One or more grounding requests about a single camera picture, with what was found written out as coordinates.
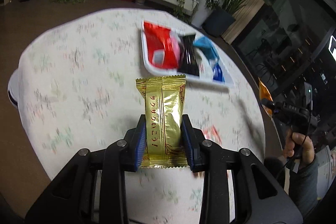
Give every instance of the floral tablecloth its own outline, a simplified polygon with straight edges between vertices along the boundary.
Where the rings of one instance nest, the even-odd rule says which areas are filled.
[[[142,60],[142,20],[201,36],[166,12],[109,9],[47,31],[23,52],[19,112],[50,179],[79,149],[104,149],[122,139],[144,113],[135,86],[136,78],[150,77]],[[253,90],[233,61],[217,50],[235,88],[187,83],[184,113],[207,138],[230,150],[250,148],[262,161],[265,133]],[[188,168],[126,175],[129,217],[144,223],[198,223],[202,191],[203,178]],[[231,200],[231,220],[233,208]]]

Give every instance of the gold snack package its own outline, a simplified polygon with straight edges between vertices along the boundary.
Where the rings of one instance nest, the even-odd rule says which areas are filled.
[[[143,167],[187,166],[181,145],[185,75],[137,79],[145,99],[147,150]]]

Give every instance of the white tray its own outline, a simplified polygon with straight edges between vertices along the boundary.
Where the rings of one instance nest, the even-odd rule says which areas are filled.
[[[177,69],[160,69],[157,67],[154,67],[148,60],[148,49],[147,49],[147,40],[146,40],[146,35],[144,32],[144,27],[143,27],[143,22],[142,21],[142,30],[141,30],[141,41],[142,41],[142,55],[143,55],[143,63],[145,65],[145,68],[153,75],[155,76],[169,76],[169,75],[178,75],[181,74],[180,72],[177,71]],[[178,31],[174,30],[173,28],[167,27],[179,35],[185,35],[182,33],[179,33]],[[214,85],[214,86],[222,86],[222,87],[227,87],[227,88],[234,88],[235,84],[233,82],[233,79],[229,72],[227,71],[224,63],[222,62],[221,59],[219,59],[218,64],[220,68],[222,69],[223,72],[223,77],[225,82],[219,82],[216,80],[208,80],[208,79],[200,79],[198,76],[195,75],[189,75],[187,73],[185,74],[185,77],[187,81],[194,82],[194,83],[202,83],[206,85]]]

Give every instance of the gray sleeve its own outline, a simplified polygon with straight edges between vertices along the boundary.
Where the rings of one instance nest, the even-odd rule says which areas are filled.
[[[298,207],[303,218],[317,205],[318,160],[296,173],[290,172],[289,197]]]

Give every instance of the red snack package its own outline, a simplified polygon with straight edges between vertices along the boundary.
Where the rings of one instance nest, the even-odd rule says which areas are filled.
[[[178,67],[170,38],[170,29],[149,22],[143,23],[147,40],[148,61],[157,68]]]

